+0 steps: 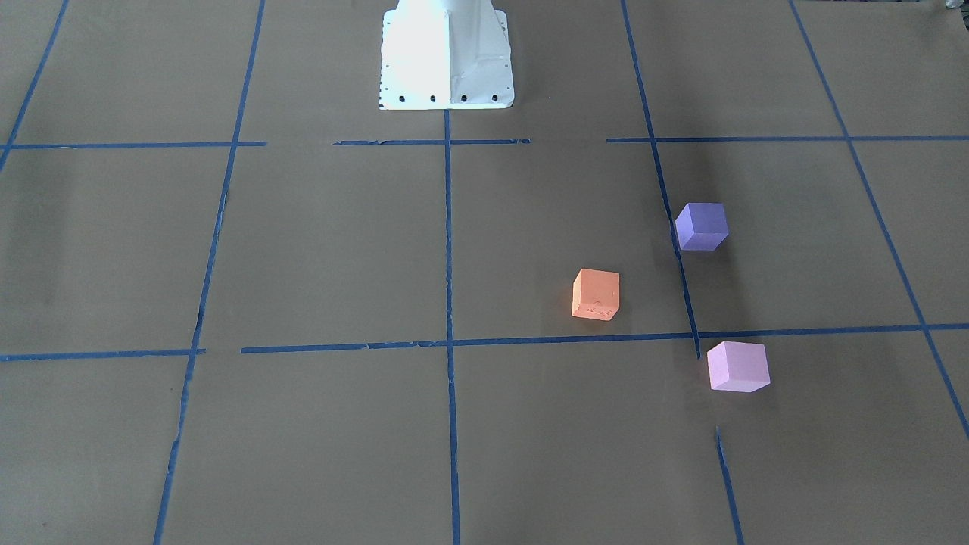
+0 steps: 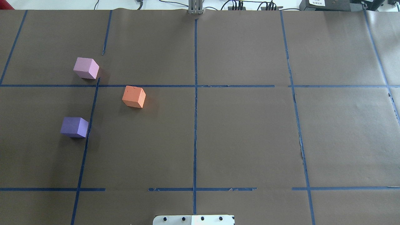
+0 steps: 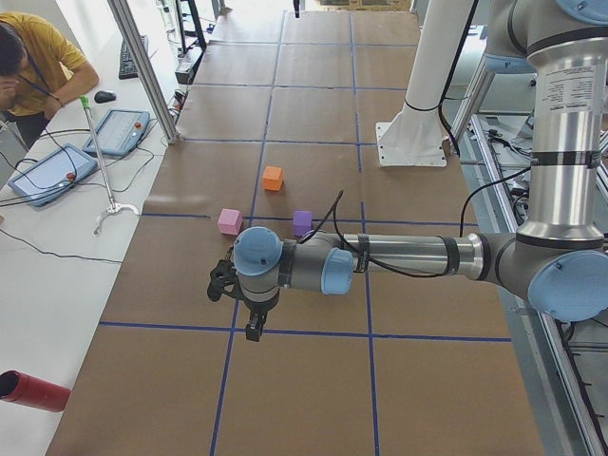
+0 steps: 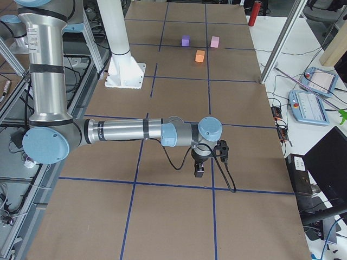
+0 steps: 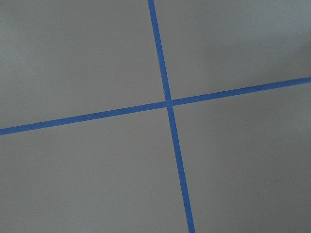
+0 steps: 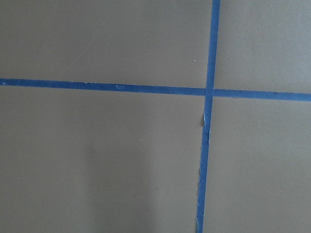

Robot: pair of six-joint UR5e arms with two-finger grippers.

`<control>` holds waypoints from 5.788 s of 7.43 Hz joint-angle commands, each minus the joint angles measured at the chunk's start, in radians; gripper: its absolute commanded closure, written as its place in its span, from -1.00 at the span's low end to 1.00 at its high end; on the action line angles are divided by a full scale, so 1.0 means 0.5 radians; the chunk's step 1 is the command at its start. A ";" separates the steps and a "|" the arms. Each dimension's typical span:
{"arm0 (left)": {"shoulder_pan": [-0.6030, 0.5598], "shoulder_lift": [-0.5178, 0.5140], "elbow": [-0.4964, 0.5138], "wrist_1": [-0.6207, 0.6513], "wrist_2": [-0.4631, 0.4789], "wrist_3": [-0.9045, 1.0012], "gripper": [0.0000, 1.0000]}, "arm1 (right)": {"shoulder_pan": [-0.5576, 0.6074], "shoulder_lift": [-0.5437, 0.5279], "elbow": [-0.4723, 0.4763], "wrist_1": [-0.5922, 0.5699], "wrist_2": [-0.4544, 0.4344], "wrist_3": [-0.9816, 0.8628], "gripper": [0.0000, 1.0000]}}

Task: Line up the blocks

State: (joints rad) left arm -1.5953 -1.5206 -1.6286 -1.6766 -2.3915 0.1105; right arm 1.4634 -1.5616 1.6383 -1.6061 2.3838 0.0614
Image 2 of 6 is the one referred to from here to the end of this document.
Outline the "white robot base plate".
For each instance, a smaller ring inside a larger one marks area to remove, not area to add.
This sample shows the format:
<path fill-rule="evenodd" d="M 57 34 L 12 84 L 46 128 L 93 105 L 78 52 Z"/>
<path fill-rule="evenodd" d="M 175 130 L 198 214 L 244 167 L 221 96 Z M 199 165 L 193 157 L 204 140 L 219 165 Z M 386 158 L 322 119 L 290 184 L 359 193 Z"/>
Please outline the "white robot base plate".
<path fill-rule="evenodd" d="M 159 215 L 153 225 L 234 225 L 234 215 Z"/>

